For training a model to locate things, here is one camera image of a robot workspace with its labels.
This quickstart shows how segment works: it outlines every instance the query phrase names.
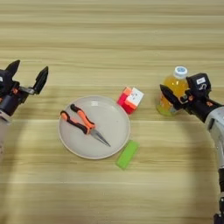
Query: orange pliers handle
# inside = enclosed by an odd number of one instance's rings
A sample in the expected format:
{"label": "orange pliers handle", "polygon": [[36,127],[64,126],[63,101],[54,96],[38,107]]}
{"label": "orange pliers handle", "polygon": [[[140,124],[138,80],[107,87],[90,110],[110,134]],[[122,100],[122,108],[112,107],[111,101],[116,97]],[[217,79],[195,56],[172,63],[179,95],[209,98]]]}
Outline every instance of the orange pliers handle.
{"label": "orange pliers handle", "polygon": [[73,117],[70,117],[70,115],[65,110],[62,110],[60,112],[60,116],[61,116],[61,118],[63,120],[65,120],[68,123],[72,124],[76,128],[79,128],[80,130],[82,130],[85,135],[89,134],[90,128],[88,126],[85,126],[85,125],[79,123]]}
{"label": "orange pliers handle", "polygon": [[95,128],[95,124],[89,121],[85,112],[81,108],[78,108],[74,104],[71,104],[70,109],[79,115],[79,117],[86,124],[87,127],[89,127],[91,130]]}

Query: green sponge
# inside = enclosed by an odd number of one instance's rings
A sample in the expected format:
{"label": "green sponge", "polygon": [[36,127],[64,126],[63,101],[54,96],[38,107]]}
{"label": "green sponge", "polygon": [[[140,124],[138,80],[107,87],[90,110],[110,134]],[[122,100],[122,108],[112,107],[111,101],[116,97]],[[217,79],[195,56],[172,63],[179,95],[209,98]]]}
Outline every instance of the green sponge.
{"label": "green sponge", "polygon": [[130,162],[130,160],[135,155],[138,148],[138,143],[132,140],[129,141],[128,145],[122,151],[122,154],[116,161],[116,165],[118,165],[121,169],[125,170]]}

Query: wood grain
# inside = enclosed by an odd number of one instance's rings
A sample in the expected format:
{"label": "wood grain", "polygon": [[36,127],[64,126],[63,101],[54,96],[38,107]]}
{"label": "wood grain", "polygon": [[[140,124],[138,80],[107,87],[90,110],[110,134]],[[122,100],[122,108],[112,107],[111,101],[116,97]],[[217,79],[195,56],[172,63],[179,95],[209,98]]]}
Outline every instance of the wood grain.
{"label": "wood grain", "polygon": [[[40,96],[14,115],[0,170],[0,223],[208,224],[218,207],[214,145],[195,117],[162,117],[158,85],[176,65],[206,72],[223,100],[222,0],[1,0],[0,67],[22,61],[15,79]],[[85,95],[116,100],[145,92],[130,117],[140,148],[128,170],[113,157],[76,157],[58,136],[60,111]]]}

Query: round plate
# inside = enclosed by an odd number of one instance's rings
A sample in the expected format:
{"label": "round plate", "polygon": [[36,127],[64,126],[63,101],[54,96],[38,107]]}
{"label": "round plate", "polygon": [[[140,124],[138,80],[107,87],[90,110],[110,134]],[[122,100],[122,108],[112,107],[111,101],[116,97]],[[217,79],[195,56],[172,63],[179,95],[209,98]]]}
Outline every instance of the round plate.
{"label": "round plate", "polygon": [[65,111],[83,123],[79,116],[70,109],[72,103],[86,113],[89,120],[95,123],[95,128],[111,145],[108,147],[91,135],[84,135],[80,129],[60,118],[60,139],[72,153],[82,158],[107,158],[117,153],[127,143],[130,137],[130,120],[123,108],[116,102],[102,96],[88,96],[71,102]]}

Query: orange juice bottle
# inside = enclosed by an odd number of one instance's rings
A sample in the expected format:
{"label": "orange juice bottle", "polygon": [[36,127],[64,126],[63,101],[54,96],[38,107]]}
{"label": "orange juice bottle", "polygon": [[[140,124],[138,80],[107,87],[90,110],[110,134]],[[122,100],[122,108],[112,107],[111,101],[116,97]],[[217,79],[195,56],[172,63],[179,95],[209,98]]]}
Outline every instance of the orange juice bottle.
{"label": "orange juice bottle", "polygon": [[[186,81],[187,69],[183,66],[176,66],[172,75],[168,76],[164,80],[164,85],[170,88],[173,93],[180,98],[185,95],[185,91],[188,89]],[[169,103],[166,98],[161,94],[157,110],[164,116],[173,116],[177,110]]]}

